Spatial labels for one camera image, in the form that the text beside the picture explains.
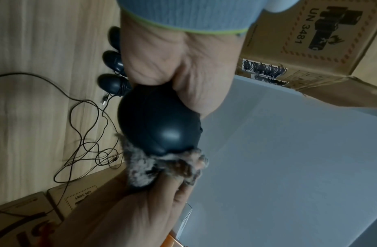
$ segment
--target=hand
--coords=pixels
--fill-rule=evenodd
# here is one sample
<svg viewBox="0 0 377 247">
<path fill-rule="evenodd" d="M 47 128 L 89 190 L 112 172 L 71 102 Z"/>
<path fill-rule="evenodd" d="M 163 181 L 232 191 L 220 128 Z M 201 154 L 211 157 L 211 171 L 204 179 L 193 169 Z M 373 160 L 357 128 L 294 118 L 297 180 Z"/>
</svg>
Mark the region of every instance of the hand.
<svg viewBox="0 0 377 247">
<path fill-rule="evenodd" d="M 164 173 L 149 190 L 129 194 L 123 173 L 91 194 L 52 237 L 54 247 L 159 247 L 193 187 Z"/>
<path fill-rule="evenodd" d="M 243 42 L 244 35 L 164 29 L 121 12 L 121 54 L 129 81 L 160 85 L 172 80 L 182 102 L 202 117 L 226 97 Z"/>
</svg>

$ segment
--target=black ball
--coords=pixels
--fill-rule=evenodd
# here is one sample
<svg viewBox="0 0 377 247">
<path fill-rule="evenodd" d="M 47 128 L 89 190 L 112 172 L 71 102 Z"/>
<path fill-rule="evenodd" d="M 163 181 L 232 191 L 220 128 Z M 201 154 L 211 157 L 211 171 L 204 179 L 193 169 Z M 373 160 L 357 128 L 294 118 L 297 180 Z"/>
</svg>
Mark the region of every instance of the black ball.
<svg viewBox="0 0 377 247">
<path fill-rule="evenodd" d="M 119 104 L 118 123 L 133 145 L 157 156 L 196 148 L 202 133 L 200 115 L 182 103 L 170 83 L 136 86 Z"/>
</svg>

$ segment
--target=orange object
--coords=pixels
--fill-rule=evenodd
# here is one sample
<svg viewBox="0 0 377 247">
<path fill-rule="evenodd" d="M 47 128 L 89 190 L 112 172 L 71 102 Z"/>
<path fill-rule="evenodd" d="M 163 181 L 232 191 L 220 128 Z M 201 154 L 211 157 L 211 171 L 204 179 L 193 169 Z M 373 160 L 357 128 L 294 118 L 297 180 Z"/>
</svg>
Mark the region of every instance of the orange object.
<svg viewBox="0 0 377 247">
<path fill-rule="evenodd" d="M 176 239 L 173 238 L 170 234 L 168 234 L 167 238 L 164 240 L 161 247 L 184 247 L 181 243 L 179 243 Z"/>
</svg>

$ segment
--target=furry fabric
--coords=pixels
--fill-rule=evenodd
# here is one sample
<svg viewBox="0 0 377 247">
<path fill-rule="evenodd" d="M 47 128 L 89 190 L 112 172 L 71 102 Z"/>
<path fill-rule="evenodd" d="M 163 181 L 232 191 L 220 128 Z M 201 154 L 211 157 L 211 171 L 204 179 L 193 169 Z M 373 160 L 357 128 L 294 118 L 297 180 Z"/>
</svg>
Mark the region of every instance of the furry fabric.
<svg viewBox="0 0 377 247">
<path fill-rule="evenodd" d="M 127 165 L 129 185 L 141 188 L 152 183 L 160 171 L 175 177 L 183 177 L 184 183 L 194 185 L 202 174 L 196 167 L 206 168 L 209 160 L 200 149 L 193 149 L 179 154 L 165 156 L 146 155 L 135 147 L 128 139 L 117 134 L 123 149 L 123 157 Z"/>
</svg>

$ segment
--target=white wall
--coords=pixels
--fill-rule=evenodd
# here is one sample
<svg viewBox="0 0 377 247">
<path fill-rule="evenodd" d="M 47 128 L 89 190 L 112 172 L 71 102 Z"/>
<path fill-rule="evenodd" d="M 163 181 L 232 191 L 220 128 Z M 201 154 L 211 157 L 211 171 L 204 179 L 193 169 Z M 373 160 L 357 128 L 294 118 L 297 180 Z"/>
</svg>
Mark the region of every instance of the white wall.
<svg viewBox="0 0 377 247">
<path fill-rule="evenodd" d="M 349 246 L 377 218 L 377 117 L 250 81 L 203 121 L 210 166 L 180 240 Z"/>
</svg>

